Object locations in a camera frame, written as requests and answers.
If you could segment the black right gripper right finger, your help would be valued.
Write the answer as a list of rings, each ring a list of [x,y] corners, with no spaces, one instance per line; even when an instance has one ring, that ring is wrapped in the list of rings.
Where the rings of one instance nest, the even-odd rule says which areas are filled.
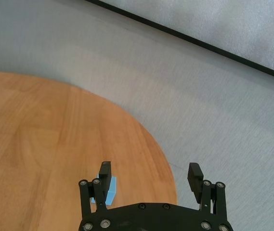
[[[224,183],[213,184],[209,180],[205,180],[198,163],[189,163],[187,179],[196,202],[200,205],[200,211],[210,214],[211,202],[213,202],[213,214],[227,218]]]

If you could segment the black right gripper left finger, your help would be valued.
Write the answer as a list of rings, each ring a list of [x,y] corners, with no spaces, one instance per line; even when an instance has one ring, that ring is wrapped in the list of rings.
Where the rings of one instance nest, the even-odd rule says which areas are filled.
[[[80,180],[78,183],[81,202],[81,214],[91,213],[90,199],[94,198],[96,210],[106,210],[107,193],[111,184],[111,162],[103,161],[97,178],[92,181]]]

